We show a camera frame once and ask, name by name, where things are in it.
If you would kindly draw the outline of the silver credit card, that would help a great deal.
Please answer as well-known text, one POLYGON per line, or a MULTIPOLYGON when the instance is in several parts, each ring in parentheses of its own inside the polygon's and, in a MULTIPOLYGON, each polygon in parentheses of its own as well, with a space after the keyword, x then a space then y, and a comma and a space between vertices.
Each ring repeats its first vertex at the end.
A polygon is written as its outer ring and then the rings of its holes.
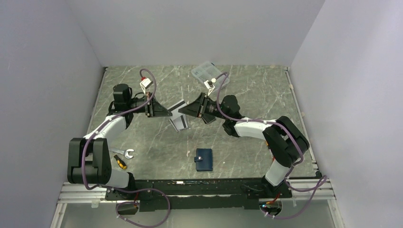
POLYGON ((187 103, 182 99, 180 101, 178 101, 177 103, 175 103, 174 105, 172 105, 171 107, 168 108, 168 111, 170 111, 172 113, 172 115, 175 115, 178 113, 179 108, 186 106, 187 103))

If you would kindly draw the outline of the blue leather card holder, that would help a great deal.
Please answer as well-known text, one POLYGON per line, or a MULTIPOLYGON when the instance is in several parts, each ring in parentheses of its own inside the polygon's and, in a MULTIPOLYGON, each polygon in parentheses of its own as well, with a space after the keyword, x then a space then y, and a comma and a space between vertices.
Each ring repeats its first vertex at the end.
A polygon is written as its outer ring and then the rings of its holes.
POLYGON ((194 162, 196 171, 213 171, 212 149, 197 148, 194 162))

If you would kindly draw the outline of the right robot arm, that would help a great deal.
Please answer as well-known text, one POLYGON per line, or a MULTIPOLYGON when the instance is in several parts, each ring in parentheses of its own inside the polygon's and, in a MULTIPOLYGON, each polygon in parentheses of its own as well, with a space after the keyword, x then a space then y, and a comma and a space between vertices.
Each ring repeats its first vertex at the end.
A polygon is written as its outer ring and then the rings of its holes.
POLYGON ((234 95, 227 95, 222 102, 218 102, 201 93, 195 101, 178 111, 201 118, 205 124, 221 118, 224 120, 222 127, 229 136, 264 140, 274 158, 261 181, 262 192, 267 197, 279 193, 292 167, 303 160, 304 153, 310 148, 306 137, 287 116, 268 121, 247 118, 240 114, 240 106, 234 95))

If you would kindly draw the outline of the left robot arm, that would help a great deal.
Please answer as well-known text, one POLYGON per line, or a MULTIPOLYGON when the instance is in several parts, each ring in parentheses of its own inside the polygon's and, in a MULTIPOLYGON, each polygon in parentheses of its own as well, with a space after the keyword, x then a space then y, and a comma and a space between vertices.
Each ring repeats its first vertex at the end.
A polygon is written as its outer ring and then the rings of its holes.
POLYGON ((114 99, 105 120, 86 136, 70 140, 67 163, 69 183, 118 188, 118 194, 126 200, 136 195, 134 175, 112 168, 108 144, 129 127, 134 114, 145 114, 151 118, 168 117, 172 113, 151 92, 140 98, 132 95, 132 89, 127 84, 114 86, 114 99))

